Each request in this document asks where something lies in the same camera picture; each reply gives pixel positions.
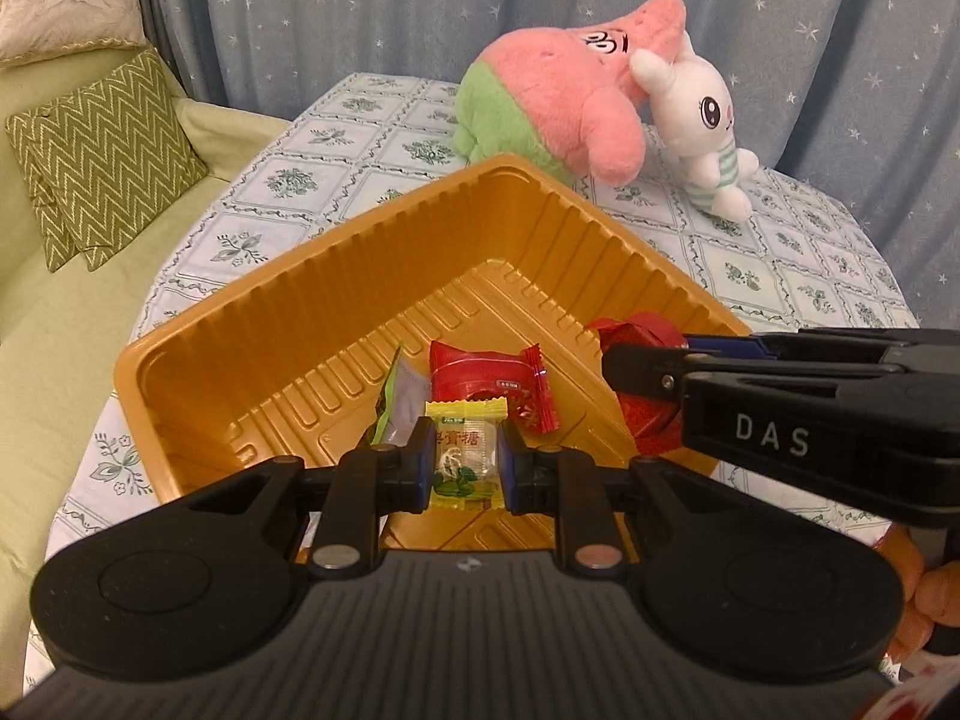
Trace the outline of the person right hand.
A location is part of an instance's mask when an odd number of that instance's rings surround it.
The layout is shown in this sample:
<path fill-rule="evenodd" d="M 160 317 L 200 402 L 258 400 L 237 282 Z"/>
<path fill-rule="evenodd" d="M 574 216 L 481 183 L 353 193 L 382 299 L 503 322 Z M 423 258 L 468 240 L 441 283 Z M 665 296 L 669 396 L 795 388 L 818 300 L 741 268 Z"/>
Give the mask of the person right hand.
<path fill-rule="evenodd" d="M 892 564 L 903 585 L 903 614 L 887 655 L 903 663 L 931 639 L 935 624 L 957 628 L 960 622 L 960 564 L 949 562 L 928 571 L 903 525 L 892 525 L 877 543 L 877 551 Z"/>

